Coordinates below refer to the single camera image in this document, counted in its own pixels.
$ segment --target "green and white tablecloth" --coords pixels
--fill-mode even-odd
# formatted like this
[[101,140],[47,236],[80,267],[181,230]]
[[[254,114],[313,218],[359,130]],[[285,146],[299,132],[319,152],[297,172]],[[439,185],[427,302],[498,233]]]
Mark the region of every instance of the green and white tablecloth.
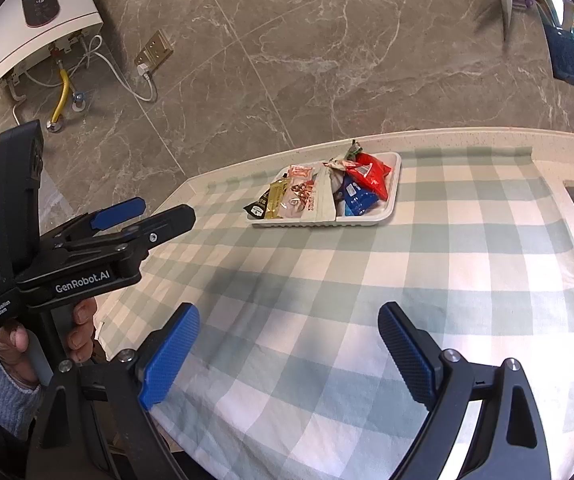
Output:
[[195,228],[103,307],[110,356],[180,302],[198,307],[199,338],[153,415],[216,478],[389,478],[427,414],[376,328],[392,300],[472,362],[518,358],[553,478],[570,476],[574,244],[547,184],[525,149],[401,155],[394,215],[378,226],[248,226],[243,205],[280,168],[209,185],[189,201]]

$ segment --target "hand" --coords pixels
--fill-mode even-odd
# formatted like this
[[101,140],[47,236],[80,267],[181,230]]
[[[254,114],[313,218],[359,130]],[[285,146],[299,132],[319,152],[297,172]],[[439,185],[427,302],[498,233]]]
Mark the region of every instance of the hand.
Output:
[[[94,344],[94,314],[98,310],[95,298],[88,298],[74,308],[74,322],[77,325],[67,335],[71,352],[69,357],[77,363],[87,361],[92,354]],[[12,321],[0,328],[0,362],[4,369],[19,386],[35,388],[38,376],[33,370],[29,358],[24,354],[29,346],[29,335],[25,327]]]

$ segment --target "white water heater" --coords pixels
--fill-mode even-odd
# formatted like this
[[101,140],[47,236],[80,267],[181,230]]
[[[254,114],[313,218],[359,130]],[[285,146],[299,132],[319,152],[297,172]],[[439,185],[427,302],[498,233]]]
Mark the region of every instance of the white water heater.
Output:
[[93,0],[5,0],[0,6],[0,80],[49,57],[53,44],[69,52],[80,34],[93,36],[102,19]]

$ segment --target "gray sweater cuff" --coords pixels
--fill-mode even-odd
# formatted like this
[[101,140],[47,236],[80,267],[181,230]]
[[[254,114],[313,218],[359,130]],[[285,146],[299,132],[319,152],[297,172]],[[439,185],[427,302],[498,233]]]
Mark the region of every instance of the gray sweater cuff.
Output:
[[29,425],[41,400],[41,387],[19,386],[0,363],[0,426],[21,440],[27,440]]

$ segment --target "white tray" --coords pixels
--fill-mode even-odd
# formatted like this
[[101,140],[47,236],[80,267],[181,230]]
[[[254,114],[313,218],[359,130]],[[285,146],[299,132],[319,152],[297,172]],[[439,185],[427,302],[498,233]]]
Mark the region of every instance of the white tray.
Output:
[[[247,215],[247,222],[258,227],[297,227],[297,226],[338,226],[338,225],[373,225],[388,218],[394,211],[394,201],[396,200],[396,189],[398,187],[398,177],[400,176],[400,155],[395,152],[370,153],[379,160],[382,160],[391,168],[391,173],[385,177],[387,187],[387,201],[379,200],[376,206],[369,209],[362,216],[337,216],[336,220],[320,222],[315,220],[301,220],[300,218],[274,218],[270,220],[257,220],[250,214]],[[314,162],[303,162],[303,165],[314,164]],[[289,166],[282,168],[274,180],[279,179],[287,173]]]

